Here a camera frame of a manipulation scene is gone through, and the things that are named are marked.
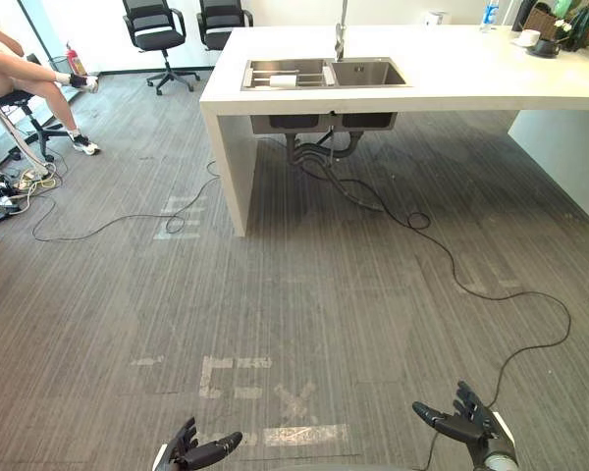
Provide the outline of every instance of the person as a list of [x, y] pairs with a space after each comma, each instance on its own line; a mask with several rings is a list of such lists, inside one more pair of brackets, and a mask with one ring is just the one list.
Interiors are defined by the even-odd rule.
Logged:
[[80, 133], [65, 96], [55, 84], [71, 85], [91, 93], [98, 91], [98, 78], [63, 74], [29, 62], [22, 45], [0, 30], [0, 97], [23, 90], [46, 100], [54, 117], [68, 130], [76, 150], [93, 155], [100, 147]]

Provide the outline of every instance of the office chair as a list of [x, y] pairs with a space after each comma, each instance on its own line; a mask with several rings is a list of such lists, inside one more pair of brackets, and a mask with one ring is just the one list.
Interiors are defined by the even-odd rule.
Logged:
[[[123, 0], [123, 3], [127, 11], [123, 18], [134, 46], [142, 51], [161, 51], [164, 55], [166, 72], [147, 78], [146, 83], [148, 86], [153, 86], [153, 81], [160, 79], [155, 90], [158, 95], [161, 95], [160, 88], [164, 83], [170, 80], [178, 80], [185, 83], [189, 91], [194, 91], [192, 85], [182, 76], [194, 76], [196, 80], [200, 80], [198, 74], [190, 71], [174, 71], [168, 63], [168, 49], [186, 42], [186, 23], [182, 13], [175, 8], [169, 8], [166, 0]], [[179, 33], [175, 28], [173, 13], [179, 19], [182, 33]], [[168, 27], [169, 29], [136, 34], [139, 31], [161, 27]]]
[[[27, 59], [30, 62], [39, 64], [39, 60], [34, 54], [28, 55]], [[33, 96], [35, 95], [28, 93], [27, 91], [15, 90], [0, 97], [0, 107], [17, 106], [18, 108], [22, 109], [22, 111], [24, 111], [25, 115], [28, 116], [30, 123], [35, 128], [35, 133], [25, 138], [26, 143], [32, 144], [33, 142], [39, 141], [41, 155], [43, 155], [43, 158], [46, 160], [46, 162], [53, 162], [55, 160], [54, 157], [46, 153], [46, 142], [50, 140], [50, 137], [67, 137], [68, 132], [65, 130], [60, 131], [60, 128], [62, 127], [60, 124], [43, 127], [39, 123], [39, 121], [32, 115], [32, 111], [28, 107], [28, 102]], [[15, 160], [20, 160], [19, 148], [12, 148], [9, 151], [9, 155], [12, 156]]]
[[244, 27], [244, 17], [248, 26], [253, 27], [253, 15], [242, 9], [240, 0], [200, 0], [196, 20], [201, 42], [207, 50], [222, 51], [232, 33], [229, 28]]

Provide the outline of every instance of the double sink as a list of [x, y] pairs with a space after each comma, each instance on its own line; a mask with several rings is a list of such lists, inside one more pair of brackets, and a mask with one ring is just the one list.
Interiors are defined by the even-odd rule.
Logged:
[[[409, 86], [390, 58], [248, 61], [242, 90], [309, 90]], [[378, 131], [395, 125], [397, 113], [251, 116], [253, 132]]]
[[388, 57], [248, 61], [242, 90], [407, 86]]

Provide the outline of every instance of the fire extinguisher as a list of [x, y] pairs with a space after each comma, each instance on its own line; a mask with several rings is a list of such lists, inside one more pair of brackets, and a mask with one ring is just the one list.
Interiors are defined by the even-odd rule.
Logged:
[[80, 76], [86, 76], [87, 72], [85, 71], [85, 67], [82, 66], [82, 62], [79, 59], [77, 51], [70, 48], [70, 43], [67, 43], [66, 47], [68, 48], [66, 51], [66, 56], [68, 57], [68, 62], [70, 63], [72, 72]]

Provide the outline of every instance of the island leg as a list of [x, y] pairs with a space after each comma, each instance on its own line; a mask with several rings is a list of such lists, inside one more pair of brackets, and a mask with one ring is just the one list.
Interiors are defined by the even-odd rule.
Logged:
[[203, 110], [212, 153], [236, 236], [245, 236], [257, 158], [248, 116], [217, 116]]
[[589, 111], [520, 111], [509, 134], [589, 216]]

